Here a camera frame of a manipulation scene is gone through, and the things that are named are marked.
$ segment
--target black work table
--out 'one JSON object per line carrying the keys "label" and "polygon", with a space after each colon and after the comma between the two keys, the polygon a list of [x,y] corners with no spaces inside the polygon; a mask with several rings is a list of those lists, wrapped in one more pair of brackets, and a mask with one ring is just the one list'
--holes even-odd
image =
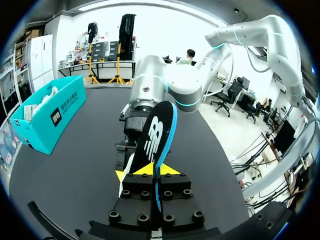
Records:
{"label": "black work table", "polygon": [[[41,238],[49,234],[27,207],[35,201],[57,225],[75,235],[88,231],[89,221],[108,224],[108,213],[119,192],[115,173],[115,142],[123,141],[120,112],[130,89],[87,89],[87,100],[73,117],[53,153],[22,146],[12,170],[9,194],[13,203]],[[178,111],[171,153],[165,164],[186,172],[205,215],[207,229],[223,233],[249,218],[246,204],[218,139],[199,111]]]}

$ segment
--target blue insole edge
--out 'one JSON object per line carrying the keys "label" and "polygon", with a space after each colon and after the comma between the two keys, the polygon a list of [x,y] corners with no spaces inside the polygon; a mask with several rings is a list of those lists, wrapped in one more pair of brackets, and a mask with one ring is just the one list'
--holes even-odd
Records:
{"label": "blue insole edge", "polygon": [[158,184],[158,178],[160,178],[160,167],[164,163],[165,158],[168,154],[168,151],[170,149],[172,140],[174,139],[174,135],[176,132],[176,126],[177,126],[177,120],[178,120],[178,111],[176,105],[174,105],[172,102],[172,108],[173,108],[173,118],[172,118],[172,124],[169,132],[168,139],[166,140],[166,143],[164,145],[163,151],[161,153],[161,156],[158,160],[158,162],[155,165],[155,200],[156,204],[158,205],[158,209],[161,212],[161,204],[159,200],[159,184]]}

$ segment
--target white robotic arm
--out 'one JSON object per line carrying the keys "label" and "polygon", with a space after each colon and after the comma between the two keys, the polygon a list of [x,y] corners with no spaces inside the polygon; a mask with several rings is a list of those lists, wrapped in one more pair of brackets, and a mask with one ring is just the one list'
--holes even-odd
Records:
{"label": "white robotic arm", "polygon": [[[154,55],[141,59],[131,89],[130,109],[147,111],[163,101],[165,92],[168,92],[180,110],[187,113],[196,111],[221,63],[231,55],[228,44],[234,44],[267,47],[267,64],[282,78],[291,105],[298,107],[308,120],[317,117],[313,103],[305,97],[299,46],[292,30],[281,17],[269,15],[260,20],[217,28],[205,38],[213,49],[195,67],[165,64],[161,57]],[[288,171],[310,146],[313,133],[318,128],[318,123],[313,119],[274,170],[246,187],[243,196],[249,198],[257,194]]]}
{"label": "white robotic arm", "polygon": [[299,107],[304,95],[299,45],[281,17],[269,15],[260,20],[217,28],[205,36],[212,47],[224,43],[267,48],[267,64],[286,87],[289,102]]}

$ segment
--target teal box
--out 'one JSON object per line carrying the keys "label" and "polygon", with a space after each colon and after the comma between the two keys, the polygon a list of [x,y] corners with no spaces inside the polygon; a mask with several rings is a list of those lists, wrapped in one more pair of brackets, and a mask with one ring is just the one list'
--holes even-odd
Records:
{"label": "teal box", "polygon": [[[31,121],[24,120],[24,106],[40,104],[45,95],[51,94],[53,87],[57,87],[58,92],[41,106]],[[23,144],[49,155],[85,101],[86,91],[82,75],[52,80],[14,112],[11,123]]]}

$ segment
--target white cabinet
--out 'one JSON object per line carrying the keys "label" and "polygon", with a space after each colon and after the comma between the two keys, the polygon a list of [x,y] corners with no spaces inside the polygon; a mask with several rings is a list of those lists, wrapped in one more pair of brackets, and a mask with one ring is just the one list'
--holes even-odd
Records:
{"label": "white cabinet", "polygon": [[50,70],[43,74],[44,84],[50,83],[54,79],[54,71]]}
{"label": "white cabinet", "polygon": [[43,85],[45,85],[44,76],[41,75],[41,76],[37,77],[36,79],[32,80],[32,84],[33,84],[33,89],[34,89],[34,91],[37,91],[37,90],[40,89]]}
{"label": "white cabinet", "polygon": [[32,79],[36,79],[43,74],[42,68],[42,38],[36,37],[31,40],[30,44],[30,64]]}
{"label": "white cabinet", "polygon": [[42,36],[42,70],[46,73],[52,70],[52,35]]}
{"label": "white cabinet", "polygon": [[54,79],[52,45],[53,35],[35,37],[30,41],[27,61],[34,91]]}

